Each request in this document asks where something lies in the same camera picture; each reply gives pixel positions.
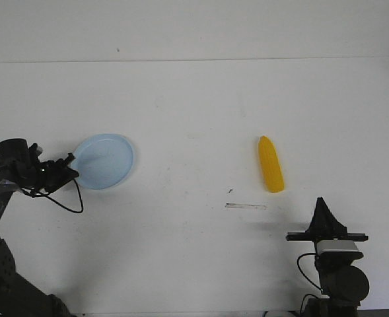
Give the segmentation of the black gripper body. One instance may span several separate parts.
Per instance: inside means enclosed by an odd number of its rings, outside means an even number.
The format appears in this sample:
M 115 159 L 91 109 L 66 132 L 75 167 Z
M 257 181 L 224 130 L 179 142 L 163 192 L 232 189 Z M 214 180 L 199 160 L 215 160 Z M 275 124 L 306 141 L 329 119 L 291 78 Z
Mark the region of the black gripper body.
M 69 165 L 58 165 L 55 161 L 43 162 L 38 170 L 37 190 L 53 193 L 79 177 L 79 173 Z
M 347 233 L 346 235 L 316 235 L 309 232 L 288 232 L 286 241 L 293 242 L 319 242 L 321 240 L 351 240 L 354 242 L 366 242 L 369 236 L 364 233 Z

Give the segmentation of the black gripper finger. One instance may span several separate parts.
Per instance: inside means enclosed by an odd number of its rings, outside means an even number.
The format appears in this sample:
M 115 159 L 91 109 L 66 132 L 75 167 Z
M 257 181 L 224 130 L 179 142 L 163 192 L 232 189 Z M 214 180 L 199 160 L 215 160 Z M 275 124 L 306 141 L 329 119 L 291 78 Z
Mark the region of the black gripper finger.
M 310 222 L 308 232 L 311 234 L 320 234 L 324 228 L 324 200 L 322 197 L 318 197 L 314 209 L 314 214 Z
M 75 160 L 75 156 L 73 153 L 68 153 L 65 158 L 59 158 L 56 160 L 58 165 L 70 165 Z
M 331 235 L 347 235 L 347 227 L 334 217 L 324 199 L 322 199 L 322 214 L 326 231 L 331 232 Z

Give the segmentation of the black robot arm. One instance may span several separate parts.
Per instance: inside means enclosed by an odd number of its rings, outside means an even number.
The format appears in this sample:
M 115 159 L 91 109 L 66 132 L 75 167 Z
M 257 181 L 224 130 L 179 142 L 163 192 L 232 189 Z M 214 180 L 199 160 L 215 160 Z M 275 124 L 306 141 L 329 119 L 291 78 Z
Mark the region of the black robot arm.
M 294 316 L 357 316 L 357 308 L 370 291 L 365 273 L 353 262 L 363 258 L 356 243 L 365 242 L 365 233 L 350 233 L 332 214 L 323 197 L 316 200 L 314 213 L 305 232 L 289 232 L 286 240 L 312 242 L 314 251 L 300 255 L 296 260 L 302 276 L 316 287 L 321 297 L 303 296 L 301 307 Z M 313 282 L 302 270 L 300 261 L 314 258 L 319 283 Z
M 31 198 L 50 198 L 64 185 L 74 182 L 79 173 L 70 168 L 75 160 L 66 158 L 40 161 L 42 148 L 25 139 L 0 142 L 0 220 L 13 194 Z M 17 272 L 14 256 L 0 237 L 0 315 L 1 316 L 71 316 L 57 296 L 43 293 Z

